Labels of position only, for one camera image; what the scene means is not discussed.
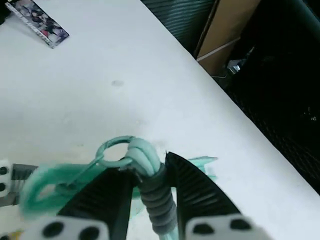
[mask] black mesh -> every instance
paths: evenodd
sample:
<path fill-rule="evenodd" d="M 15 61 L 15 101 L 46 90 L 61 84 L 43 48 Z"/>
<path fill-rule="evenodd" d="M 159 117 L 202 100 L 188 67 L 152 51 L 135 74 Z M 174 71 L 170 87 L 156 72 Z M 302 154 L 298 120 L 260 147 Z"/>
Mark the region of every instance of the black mesh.
<path fill-rule="evenodd" d="M 295 169 L 320 193 L 320 160 L 312 152 L 277 129 L 266 117 L 253 110 L 251 102 L 238 93 L 236 89 L 228 89 L 227 94 L 259 128 L 268 140 L 283 154 Z"/>

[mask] green plastic piece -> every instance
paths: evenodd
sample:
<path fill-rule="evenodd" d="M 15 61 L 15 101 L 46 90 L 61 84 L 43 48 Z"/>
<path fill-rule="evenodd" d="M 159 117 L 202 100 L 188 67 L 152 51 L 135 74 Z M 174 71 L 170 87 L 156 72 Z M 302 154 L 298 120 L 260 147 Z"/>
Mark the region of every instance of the green plastic piece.
<path fill-rule="evenodd" d="M 124 158 L 116 162 L 104 160 L 104 151 L 107 148 L 122 143 L 128 143 L 128 151 Z M 204 165 L 215 159 L 215 157 L 203 156 L 189 161 L 205 172 Z M 36 169 L 26 181 L 20 194 L 20 212 L 27 220 L 41 215 L 55 215 L 76 193 L 106 168 L 131 166 L 141 175 L 152 176 L 159 170 L 160 164 L 156 150 L 147 141 L 133 136 L 116 137 L 102 144 L 97 150 L 95 159 L 89 164 L 46 164 Z M 213 175 L 208 177 L 212 180 L 215 178 Z M 143 209 L 140 192 L 135 187 L 132 193 L 130 217 L 136 216 Z M 160 238 L 177 239 L 174 237 L 177 234 L 175 230 Z"/>

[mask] gray plastic part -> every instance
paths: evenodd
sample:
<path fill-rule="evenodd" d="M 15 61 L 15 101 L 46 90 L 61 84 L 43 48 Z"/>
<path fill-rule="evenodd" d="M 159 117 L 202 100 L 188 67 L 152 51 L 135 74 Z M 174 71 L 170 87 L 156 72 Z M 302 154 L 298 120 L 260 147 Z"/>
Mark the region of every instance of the gray plastic part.
<path fill-rule="evenodd" d="M 154 176 L 143 178 L 138 185 L 153 231 L 158 235 L 171 232 L 177 225 L 177 207 L 166 173 L 166 166 L 162 163 Z"/>

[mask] black ridged surface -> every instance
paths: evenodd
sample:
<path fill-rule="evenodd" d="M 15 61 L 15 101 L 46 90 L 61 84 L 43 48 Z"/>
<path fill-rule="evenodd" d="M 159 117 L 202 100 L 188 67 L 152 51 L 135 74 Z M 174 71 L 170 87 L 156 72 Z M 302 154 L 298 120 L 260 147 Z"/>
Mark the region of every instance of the black ridged surface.
<path fill-rule="evenodd" d="M 125 240 L 133 187 L 131 173 L 108 168 L 78 192 L 58 215 L 103 221 L 109 228 L 110 240 Z"/>
<path fill-rule="evenodd" d="M 12 180 L 27 180 L 30 175 L 37 169 L 37 166 L 26 164 L 13 164 Z"/>
<path fill-rule="evenodd" d="M 192 218 L 240 212 L 209 177 L 186 159 L 169 152 L 165 165 L 169 182 L 176 187 L 180 240 L 185 239 L 186 224 Z"/>
<path fill-rule="evenodd" d="M 193 52 L 215 0 L 141 0 L 189 51 Z"/>

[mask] black hole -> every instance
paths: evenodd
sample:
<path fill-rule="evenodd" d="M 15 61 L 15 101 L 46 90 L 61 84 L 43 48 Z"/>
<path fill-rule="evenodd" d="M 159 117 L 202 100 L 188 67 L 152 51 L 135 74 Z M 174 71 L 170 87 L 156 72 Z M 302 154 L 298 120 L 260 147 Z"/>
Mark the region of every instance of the black hole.
<path fill-rule="evenodd" d="M 6 190 L 6 185 L 4 183 L 0 183 L 0 192 Z"/>
<path fill-rule="evenodd" d="M 10 237 L 8 235 L 4 235 L 0 237 L 0 240 L 10 240 Z"/>
<path fill-rule="evenodd" d="M 80 240 L 96 240 L 99 237 L 99 229 L 95 226 L 90 226 L 80 232 Z"/>
<path fill-rule="evenodd" d="M 250 230 L 251 226 L 243 219 L 234 219 L 231 221 L 230 228 L 233 230 Z"/>
<path fill-rule="evenodd" d="M 193 233 L 194 234 L 202 234 L 202 235 L 214 234 L 215 230 L 212 227 L 210 227 L 208 224 L 202 223 L 202 224 L 197 224 L 194 226 Z"/>
<path fill-rule="evenodd" d="M 8 173 L 8 168 L 6 168 L 5 166 L 0 167 L 0 175 L 5 175 Z"/>
<path fill-rule="evenodd" d="M 46 238 L 53 238 L 59 235 L 63 229 L 64 229 L 64 224 L 62 222 L 56 221 L 47 225 L 43 229 L 42 234 Z"/>

